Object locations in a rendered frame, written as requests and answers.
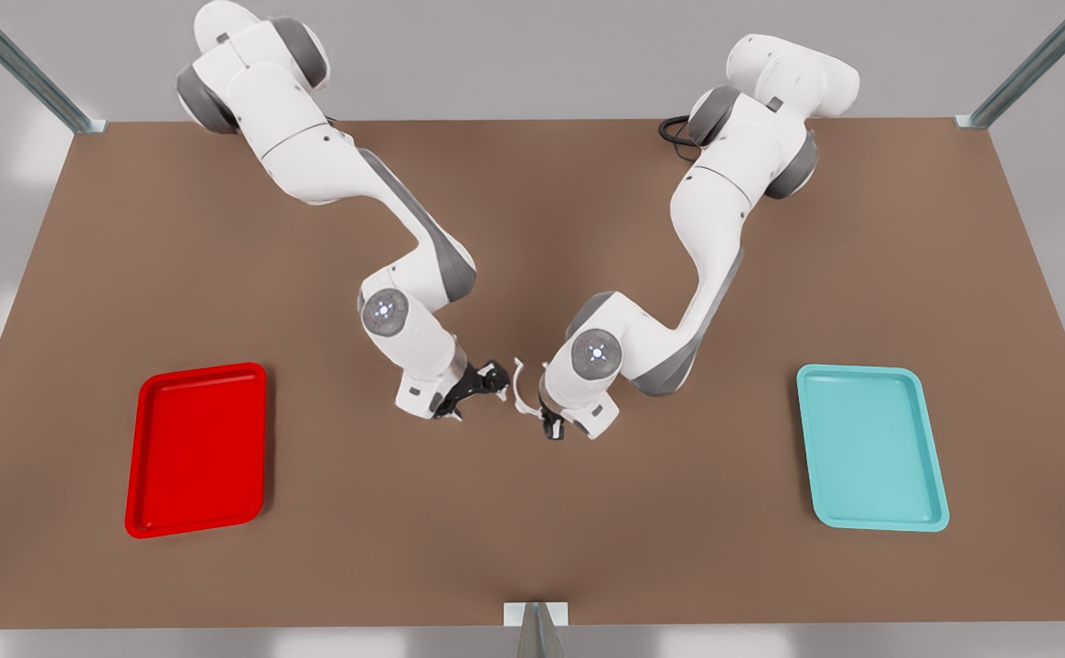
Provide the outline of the red rectangular tray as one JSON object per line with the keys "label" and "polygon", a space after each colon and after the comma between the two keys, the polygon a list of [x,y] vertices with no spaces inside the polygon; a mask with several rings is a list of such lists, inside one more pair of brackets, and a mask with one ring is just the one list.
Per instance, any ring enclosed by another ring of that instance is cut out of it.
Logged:
{"label": "red rectangular tray", "polygon": [[263,508],[266,371],[165,372],[140,386],[125,509],[131,537],[243,525]]}

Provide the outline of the teal rectangular tray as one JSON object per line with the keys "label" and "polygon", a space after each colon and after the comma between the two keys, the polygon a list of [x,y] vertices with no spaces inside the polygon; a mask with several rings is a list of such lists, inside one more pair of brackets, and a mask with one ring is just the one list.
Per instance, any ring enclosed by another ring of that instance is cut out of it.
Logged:
{"label": "teal rectangular tray", "polygon": [[816,516],[833,528],[943,532],[949,505],[920,379],[804,364],[794,383]]}

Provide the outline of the silver frame post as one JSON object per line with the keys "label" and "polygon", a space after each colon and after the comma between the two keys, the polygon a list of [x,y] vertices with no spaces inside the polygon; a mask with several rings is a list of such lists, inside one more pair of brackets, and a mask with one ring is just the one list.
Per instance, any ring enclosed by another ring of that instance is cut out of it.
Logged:
{"label": "silver frame post", "polygon": [[953,117],[960,130],[984,131],[992,128],[1025,93],[1065,55],[1065,17],[1032,50],[1007,79],[992,91],[974,111]]}
{"label": "silver frame post", "polygon": [[566,602],[506,602],[504,625],[519,626],[517,658],[567,658],[558,626],[569,625]]}
{"label": "silver frame post", "polygon": [[61,91],[19,46],[0,28],[0,63],[22,86],[40,101],[61,124],[76,134],[105,133],[109,122],[86,115],[67,93]]}

